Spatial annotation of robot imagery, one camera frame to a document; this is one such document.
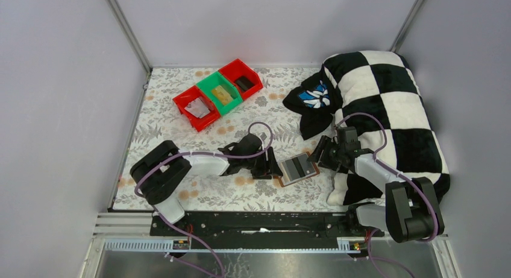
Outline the brown leather card holder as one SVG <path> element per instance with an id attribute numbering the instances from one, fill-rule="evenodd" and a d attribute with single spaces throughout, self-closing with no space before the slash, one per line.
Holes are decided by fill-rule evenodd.
<path id="1" fill-rule="evenodd" d="M 310 153 L 306 151 L 278 162 L 283 173 L 282 177 L 278 178 L 282 187 L 319 175 L 318 167 L 314 162 L 309 161 L 309 157 Z"/>

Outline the silver card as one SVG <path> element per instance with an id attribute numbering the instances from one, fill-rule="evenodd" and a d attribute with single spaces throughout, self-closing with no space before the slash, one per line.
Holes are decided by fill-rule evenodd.
<path id="1" fill-rule="evenodd" d="M 186 112 L 193 115 L 195 118 L 201 119 L 207 116 L 211 110 L 208 104 L 204 101 L 203 97 L 197 97 L 189 102 L 185 107 Z"/>

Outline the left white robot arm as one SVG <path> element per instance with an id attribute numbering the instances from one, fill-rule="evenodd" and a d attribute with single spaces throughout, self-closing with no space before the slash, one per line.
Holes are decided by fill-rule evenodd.
<path id="1" fill-rule="evenodd" d="M 228 176 L 250 171 L 254 180 L 283 176 L 273 148 L 248 133 L 217 151 L 182 152 L 172 141 L 164 141 L 136 162 L 130 175 L 136 195 L 143 197 L 166 221 L 175 224 L 185 211 L 173 193 L 188 175 Z"/>

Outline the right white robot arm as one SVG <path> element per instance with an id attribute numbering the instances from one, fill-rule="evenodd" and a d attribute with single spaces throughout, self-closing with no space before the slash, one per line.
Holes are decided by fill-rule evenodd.
<path id="1" fill-rule="evenodd" d="M 410 178 L 362 148 L 354 127 L 341 127 L 336 137 L 322 136 L 310 162 L 337 171 L 347 169 L 371 182 L 385 195 L 384 204 L 352 204 L 346 212 L 352 228 L 370 227 L 388 232 L 395 242 L 431 241 L 445 224 L 431 180 Z"/>

